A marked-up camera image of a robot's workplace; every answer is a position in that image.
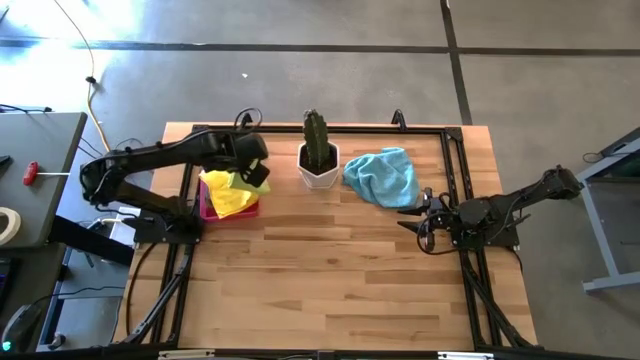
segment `black cable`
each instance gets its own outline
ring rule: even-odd
[[[100,209],[100,208],[98,207],[98,205],[96,205],[96,211],[99,211],[99,212],[114,212],[114,213],[116,213],[116,214],[120,214],[120,215],[122,215],[122,216],[131,216],[131,217],[134,217],[134,218],[137,218],[137,217],[138,217],[138,215],[135,215],[135,214],[128,214],[128,213],[123,213],[123,212],[118,211],[118,210],[113,210],[113,209]]]
[[[149,247],[142,253],[142,256],[140,256],[140,261],[138,261],[138,264],[136,264],[136,268],[135,270],[133,270],[133,275],[131,275],[131,282],[129,283],[129,290],[127,291],[127,304],[125,307],[125,328],[127,330],[127,336],[131,335],[131,325],[129,325],[130,321],[130,310],[131,310],[131,294],[133,292],[133,285],[136,283],[136,278],[138,277],[138,272],[140,271],[140,265],[142,265],[142,263],[144,262],[144,260],[147,258],[147,256],[149,256],[149,253],[151,253],[151,250],[153,250],[154,247],[156,247],[157,243],[152,243],[151,245],[149,245]]]
[[[245,108],[240,110],[238,115],[236,115],[236,120],[233,122],[233,129],[235,131],[239,131],[239,129],[241,129],[238,127],[238,121],[240,121],[240,117],[242,117],[242,115],[244,114],[247,114],[249,111],[255,111],[256,113],[258,113],[258,123],[253,125],[250,128],[244,128],[244,129],[248,129],[246,132],[250,133],[254,131],[256,128],[260,127],[260,125],[262,125],[262,111],[260,111],[260,109],[258,109],[257,107]]]
[[[512,247],[507,247],[507,250],[511,251],[513,255],[516,256],[516,259],[518,259],[518,263],[520,264],[520,272],[524,272],[522,268],[522,259],[520,259],[520,255],[518,255],[518,253]]]
[[[119,147],[120,147],[120,145],[122,145],[122,144],[126,143],[127,141],[135,141],[135,142],[137,142],[138,144],[140,144],[140,147],[143,147],[143,146],[144,146],[144,144],[142,143],[142,141],[140,141],[140,139],[138,139],[138,138],[128,138],[128,139],[124,139],[124,140],[120,141],[120,142],[118,143],[118,145],[116,145],[116,147],[115,147],[115,148],[116,148],[116,149],[117,149],[117,148],[119,148]]]
[[[57,293],[57,294],[45,295],[45,296],[39,298],[38,300],[32,302],[31,306],[39,303],[42,300],[46,300],[46,299],[52,298],[54,296],[75,295],[75,294],[81,293],[81,292],[86,291],[86,290],[100,291],[100,290],[104,290],[104,289],[123,289],[124,290],[124,287],[122,287],[122,286],[103,286],[103,287],[100,287],[100,288],[86,287],[86,288],[82,288],[80,290],[73,291],[73,292],[68,292],[68,293]]]
[[[278,358],[277,360],[291,360],[291,359],[315,359],[315,355],[313,355],[313,354],[291,355],[291,356],[285,356],[285,357],[282,357],[282,358]]]
[[[527,196],[529,196],[531,193],[533,193],[534,191],[536,191],[540,185],[542,185],[544,183],[544,180],[547,178],[547,175],[549,175],[551,172],[554,172],[557,170],[547,170],[544,172],[544,174],[542,174],[542,177],[540,178],[540,180],[538,180],[538,182],[526,193],[520,194],[520,196],[516,197],[515,199],[513,199],[513,201],[511,202],[511,204],[509,205],[509,208],[507,210],[507,212],[505,213],[505,218],[504,218],[504,222],[502,223],[502,226],[500,227],[500,230],[498,230],[495,234],[493,234],[492,237],[490,237],[489,239],[485,240],[485,244],[492,241],[493,239],[497,238],[498,235],[500,235],[504,229],[507,228],[507,224],[509,223],[509,217],[511,215],[511,213],[513,212],[513,207],[516,205],[516,203],[520,200],[522,200],[523,198],[526,198]]]
[[[449,198],[448,202],[444,201],[445,196]],[[448,192],[440,193],[440,195],[438,195],[438,200],[440,200],[442,206],[444,206],[446,211],[450,211],[450,209],[453,207],[453,200],[451,200],[451,194],[449,194]]]
[[[444,250],[444,251],[431,251],[431,252],[429,252],[429,251],[427,251],[426,248],[422,247],[422,243],[420,242],[420,233],[424,229],[425,225],[427,224],[429,219],[434,218],[436,216],[443,216],[443,215],[452,215],[452,214],[450,212],[444,212],[444,211],[439,211],[437,213],[430,214],[426,218],[424,218],[424,220],[422,220],[422,222],[420,223],[420,226],[418,227],[418,231],[416,232],[416,242],[418,243],[418,247],[420,248],[420,250],[423,253],[427,254],[427,255],[444,255],[444,254],[449,254],[449,253],[458,251],[458,249],[453,248],[453,249]]]
[[[49,109],[48,107],[46,107],[46,108],[41,109],[41,110],[27,110],[27,109],[23,109],[23,108],[20,108],[20,107],[17,107],[17,106],[6,105],[6,104],[0,104],[0,108],[3,108],[3,107],[4,107],[4,108],[12,109],[13,111],[22,111],[22,112],[23,112],[23,113],[25,113],[25,114],[32,113],[32,112],[41,112],[41,113],[46,113],[46,112],[48,112],[48,111],[47,111],[47,109]]]
[[[87,156],[89,156],[92,159],[96,159],[95,156],[93,156],[93,154],[91,154],[90,152],[88,152],[87,150],[83,149],[82,146],[78,145],[78,150],[82,151],[83,153],[87,154]]]
[[[91,145],[90,142],[88,142],[85,138],[83,138],[82,136],[80,137],[80,140],[84,141],[93,151],[95,151],[96,153],[98,153],[98,155],[102,156],[102,153],[100,151],[98,151],[98,149],[94,148],[93,145]]]

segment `pink container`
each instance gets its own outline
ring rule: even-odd
[[[217,222],[217,221],[226,221],[226,220],[233,220],[233,219],[245,219],[245,218],[258,216],[259,201],[256,201],[255,204],[249,206],[243,211],[220,219],[218,217],[218,213],[216,213],[216,209],[214,209],[213,205],[211,204],[211,200],[209,199],[207,194],[209,194],[209,188],[207,188],[207,184],[205,184],[201,180],[200,181],[200,217],[202,218],[202,220],[204,220],[204,222]]]

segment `cactus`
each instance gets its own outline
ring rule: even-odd
[[[319,175],[330,157],[327,124],[324,122],[324,117],[315,109],[305,111],[303,131],[309,160],[307,170]]]

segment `gray metal stand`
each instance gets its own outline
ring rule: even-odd
[[[617,149],[576,176],[609,276],[584,282],[584,290],[640,284],[640,271],[625,272],[623,241],[639,242],[640,179],[601,177],[616,163],[640,150],[640,138]]]

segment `potted cactus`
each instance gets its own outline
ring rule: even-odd
[[[340,169],[340,148],[329,141],[324,117],[314,110],[304,113],[304,143],[298,147],[298,170],[310,189],[333,185]]]

